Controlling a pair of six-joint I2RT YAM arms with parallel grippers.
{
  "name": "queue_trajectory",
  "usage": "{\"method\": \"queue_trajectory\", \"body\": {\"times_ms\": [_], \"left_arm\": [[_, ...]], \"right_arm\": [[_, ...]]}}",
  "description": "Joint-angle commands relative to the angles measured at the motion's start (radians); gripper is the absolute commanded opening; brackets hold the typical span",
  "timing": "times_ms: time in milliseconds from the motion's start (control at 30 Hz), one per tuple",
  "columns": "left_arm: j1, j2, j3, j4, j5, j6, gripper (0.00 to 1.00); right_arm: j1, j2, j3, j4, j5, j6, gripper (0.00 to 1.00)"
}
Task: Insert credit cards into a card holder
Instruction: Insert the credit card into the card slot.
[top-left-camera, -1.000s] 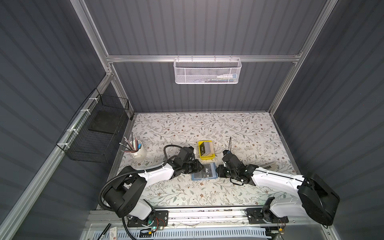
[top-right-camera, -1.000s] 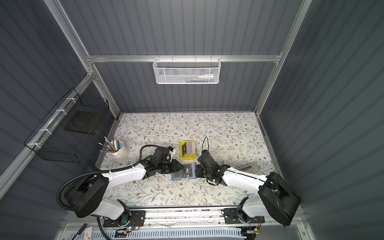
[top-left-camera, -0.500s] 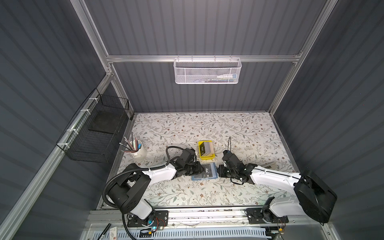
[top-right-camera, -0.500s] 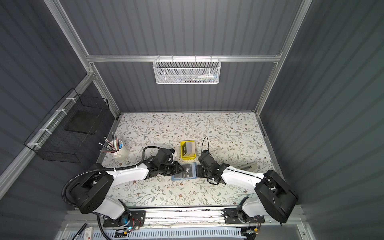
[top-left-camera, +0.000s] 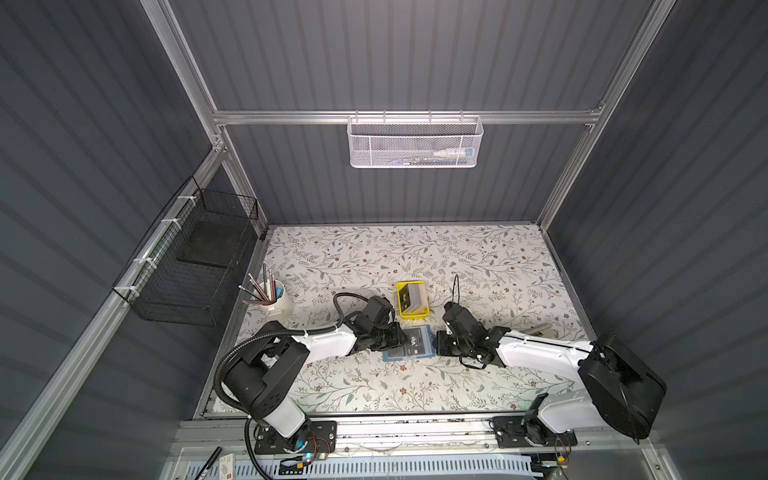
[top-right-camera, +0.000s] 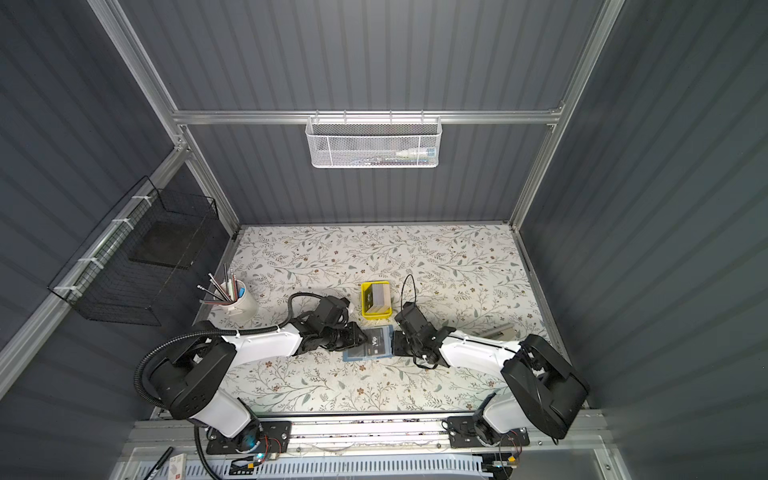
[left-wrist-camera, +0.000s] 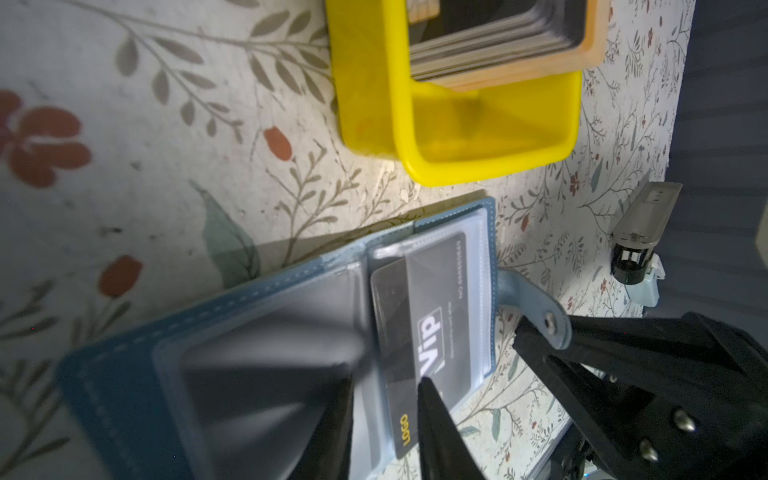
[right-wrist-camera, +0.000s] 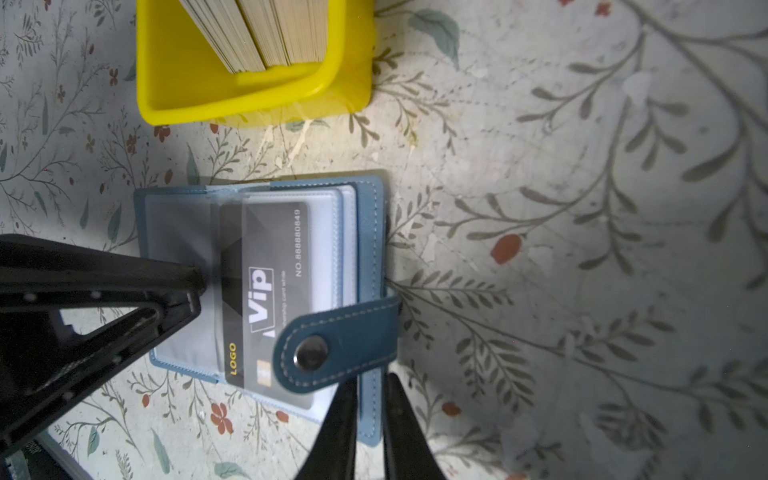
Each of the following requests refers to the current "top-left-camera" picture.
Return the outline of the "blue leather card holder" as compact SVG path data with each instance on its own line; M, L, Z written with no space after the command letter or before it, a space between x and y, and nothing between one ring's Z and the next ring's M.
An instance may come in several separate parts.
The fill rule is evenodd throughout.
M384 362L400 362L432 358L436 355L434 335L428 325L406 328L404 343L382 354Z

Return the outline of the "yellow plastic card tray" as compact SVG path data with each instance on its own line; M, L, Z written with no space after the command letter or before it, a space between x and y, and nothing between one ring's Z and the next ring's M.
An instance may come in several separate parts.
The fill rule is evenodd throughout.
M396 296L398 312L404 320L422 320L429 316L429 299L424 281L397 283Z

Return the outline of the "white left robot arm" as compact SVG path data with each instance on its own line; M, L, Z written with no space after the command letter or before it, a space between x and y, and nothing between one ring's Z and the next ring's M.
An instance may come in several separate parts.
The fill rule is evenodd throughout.
M269 321L224 354L214 372L213 389L220 401L273 430L293 450L303 448L312 433L311 421L289 397L307 364L408 343L386 298L339 292L332 301L335 323L302 330Z

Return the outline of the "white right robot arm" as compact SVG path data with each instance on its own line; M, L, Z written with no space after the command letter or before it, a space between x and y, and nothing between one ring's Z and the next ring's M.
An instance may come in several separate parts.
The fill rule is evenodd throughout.
M469 369L528 368L573 383L570 391L535 397L516 428L530 444L548 446L568 432L604 427L636 442L650 436L667 385L616 336L563 341L488 329L451 301L443 321L446 329L434 341L440 356L455 357Z

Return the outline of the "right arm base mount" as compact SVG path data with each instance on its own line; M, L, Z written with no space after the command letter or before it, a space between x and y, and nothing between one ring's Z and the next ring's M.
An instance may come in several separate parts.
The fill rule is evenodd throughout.
M573 431L556 434L539 420L527 420L523 415L492 417L489 426L500 448L564 447L578 445Z

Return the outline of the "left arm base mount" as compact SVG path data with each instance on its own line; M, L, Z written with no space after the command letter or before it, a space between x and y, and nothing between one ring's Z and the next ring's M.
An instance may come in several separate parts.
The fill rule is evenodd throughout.
M254 433L254 452L259 455L330 454L335 451L338 423L307 420L294 434L281 435L274 427L260 425Z

